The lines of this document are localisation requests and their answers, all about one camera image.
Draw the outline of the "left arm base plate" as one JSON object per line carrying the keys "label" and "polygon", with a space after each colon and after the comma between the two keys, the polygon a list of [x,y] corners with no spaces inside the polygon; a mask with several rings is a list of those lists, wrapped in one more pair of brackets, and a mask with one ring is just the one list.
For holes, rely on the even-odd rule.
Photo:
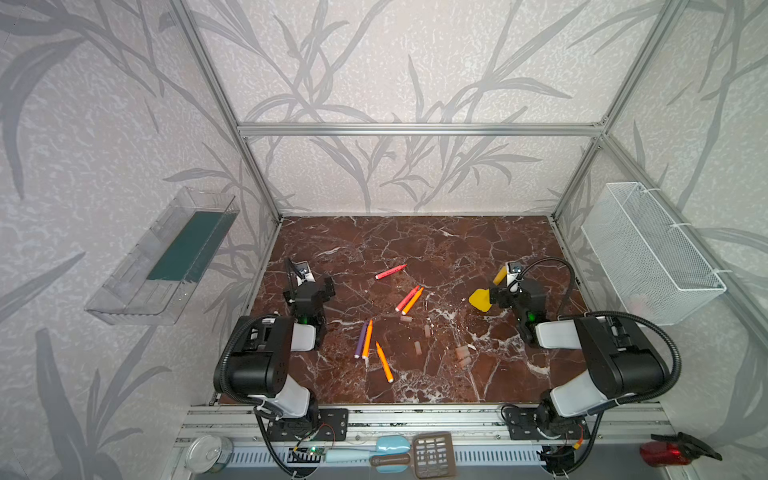
{"label": "left arm base plate", "polygon": [[344,441],[349,426],[349,410],[345,408],[319,408],[301,418],[270,421],[267,435],[271,441]]}

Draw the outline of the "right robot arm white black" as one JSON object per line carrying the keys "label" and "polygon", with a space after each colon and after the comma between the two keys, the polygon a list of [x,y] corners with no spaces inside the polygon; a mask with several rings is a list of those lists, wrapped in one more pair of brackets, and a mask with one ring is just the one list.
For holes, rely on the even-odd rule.
{"label": "right robot arm white black", "polygon": [[541,429],[659,397],[675,386],[682,356],[658,325],[622,311],[546,317],[545,292],[535,281],[512,280],[489,290],[489,304],[510,309],[532,347],[577,350],[585,370],[543,394],[535,410]]}

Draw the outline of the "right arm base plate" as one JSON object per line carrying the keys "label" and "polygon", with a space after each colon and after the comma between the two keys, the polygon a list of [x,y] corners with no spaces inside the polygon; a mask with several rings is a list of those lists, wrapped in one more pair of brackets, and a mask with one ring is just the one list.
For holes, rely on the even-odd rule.
{"label": "right arm base plate", "polygon": [[521,407],[506,404],[501,416],[512,440],[579,441],[591,438],[587,421],[583,416],[562,417],[553,407],[540,404]]}

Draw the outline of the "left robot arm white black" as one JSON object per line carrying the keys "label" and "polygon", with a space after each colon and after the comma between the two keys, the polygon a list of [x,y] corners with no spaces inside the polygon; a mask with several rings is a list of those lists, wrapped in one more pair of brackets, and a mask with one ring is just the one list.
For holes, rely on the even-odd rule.
{"label": "left robot arm white black", "polygon": [[316,418],[310,389],[289,374],[291,355],[318,349],[327,332],[324,305],[335,295],[333,279],[303,279],[284,292],[288,316],[243,316],[217,363],[213,386],[231,400],[255,407],[271,421]]}

